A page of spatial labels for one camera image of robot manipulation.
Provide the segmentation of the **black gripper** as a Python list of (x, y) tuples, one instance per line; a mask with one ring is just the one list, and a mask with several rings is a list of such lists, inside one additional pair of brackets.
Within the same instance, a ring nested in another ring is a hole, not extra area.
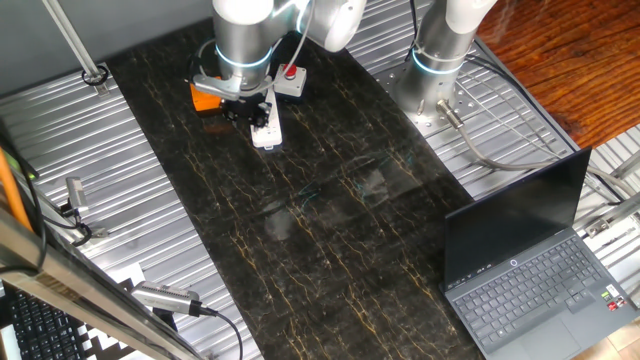
[(247, 121), (251, 126), (263, 128), (269, 123), (272, 104), (258, 98), (226, 100), (222, 104), (222, 114), (230, 121)]

